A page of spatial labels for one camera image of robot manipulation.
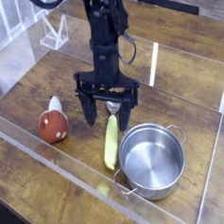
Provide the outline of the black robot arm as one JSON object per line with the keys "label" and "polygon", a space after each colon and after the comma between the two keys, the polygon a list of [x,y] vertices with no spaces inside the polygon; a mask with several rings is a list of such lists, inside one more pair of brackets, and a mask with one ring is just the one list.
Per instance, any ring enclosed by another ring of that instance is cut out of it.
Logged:
{"label": "black robot arm", "polygon": [[81,101],[89,125],[96,120],[96,101],[120,104],[119,126],[128,127],[131,109],[138,105],[139,81],[119,70],[122,62],[118,38],[128,38],[128,14],[122,0],[82,0],[92,32],[89,45],[94,59],[94,70],[75,73],[76,94]]}

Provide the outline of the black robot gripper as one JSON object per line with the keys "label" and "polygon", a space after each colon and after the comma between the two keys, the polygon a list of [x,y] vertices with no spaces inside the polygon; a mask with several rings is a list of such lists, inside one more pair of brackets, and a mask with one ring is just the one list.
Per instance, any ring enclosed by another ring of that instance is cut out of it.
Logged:
{"label": "black robot gripper", "polygon": [[119,70],[118,44],[93,46],[94,69],[76,72],[76,92],[81,101],[86,122],[92,126],[97,118],[96,101],[121,102],[119,126],[121,131],[128,128],[131,109],[138,105],[137,80],[125,76]]}

